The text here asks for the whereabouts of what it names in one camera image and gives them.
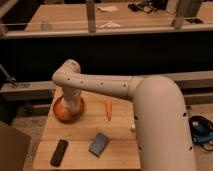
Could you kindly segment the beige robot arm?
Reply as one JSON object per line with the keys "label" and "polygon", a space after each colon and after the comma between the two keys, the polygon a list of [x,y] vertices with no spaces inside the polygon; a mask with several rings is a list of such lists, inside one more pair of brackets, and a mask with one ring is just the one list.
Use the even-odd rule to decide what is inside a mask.
{"label": "beige robot arm", "polygon": [[133,103],[142,171],[197,171],[184,97],[170,78],[87,75],[69,59],[54,72],[52,80],[62,88],[69,110],[81,90]]}

